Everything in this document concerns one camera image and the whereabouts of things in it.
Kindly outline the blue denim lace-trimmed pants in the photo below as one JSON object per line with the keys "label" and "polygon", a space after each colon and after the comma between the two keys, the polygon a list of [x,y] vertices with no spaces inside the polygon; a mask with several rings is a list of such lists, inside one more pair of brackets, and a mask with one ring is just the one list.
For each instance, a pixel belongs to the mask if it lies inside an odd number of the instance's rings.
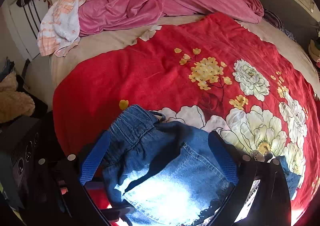
{"label": "blue denim lace-trimmed pants", "polygon": [[[109,126],[101,166],[107,197],[129,225],[287,225],[301,174],[291,168],[280,119],[253,106],[206,119],[198,106],[133,105]],[[216,131],[238,165],[225,178],[208,146]]]}

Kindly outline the red floral blanket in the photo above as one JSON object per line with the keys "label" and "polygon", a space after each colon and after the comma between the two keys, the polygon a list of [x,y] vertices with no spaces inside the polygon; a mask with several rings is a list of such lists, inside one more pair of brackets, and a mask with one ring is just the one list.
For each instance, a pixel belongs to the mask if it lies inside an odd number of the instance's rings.
{"label": "red floral blanket", "polygon": [[83,60],[57,85],[53,114],[65,154],[78,154],[124,108],[198,106],[206,119],[259,106],[277,116],[291,168],[298,221],[319,187],[319,94],[277,47],[221,14],[168,17],[131,45]]}

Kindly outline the white pink checked cloth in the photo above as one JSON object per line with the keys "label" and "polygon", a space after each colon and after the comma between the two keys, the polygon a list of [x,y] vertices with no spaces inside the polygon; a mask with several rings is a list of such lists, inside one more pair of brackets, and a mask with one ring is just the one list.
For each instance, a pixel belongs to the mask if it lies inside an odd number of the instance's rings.
{"label": "white pink checked cloth", "polygon": [[58,0],[44,16],[37,35],[41,56],[65,57],[80,42],[79,8],[86,0]]}

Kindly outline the stack of folded clothes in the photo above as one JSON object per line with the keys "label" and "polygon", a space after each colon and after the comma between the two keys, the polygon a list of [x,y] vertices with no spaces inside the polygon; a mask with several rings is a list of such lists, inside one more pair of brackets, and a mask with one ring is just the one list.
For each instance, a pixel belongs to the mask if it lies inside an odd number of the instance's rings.
{"label": "stack of folded clothes", "polygon": [[319,32],[319,23],[315,26],[317,37],[310,40],[308,46],[308,52],[315,63],[317,68],[320,68],[320,47],[319,47],[319,40],[320,40],[320,32]]}

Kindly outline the white door with bags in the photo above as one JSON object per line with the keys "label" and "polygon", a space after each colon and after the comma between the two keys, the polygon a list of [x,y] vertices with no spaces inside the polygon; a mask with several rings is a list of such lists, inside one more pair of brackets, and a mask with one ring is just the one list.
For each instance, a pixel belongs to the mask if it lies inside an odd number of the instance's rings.
{"label": "white door with bags", "polygon": [[14,44],[23,59],[32,61],[40,52],[37,35],[49,9],[49,0],[30,0],[24,6],[18,0],[4,0],[1,9]]}

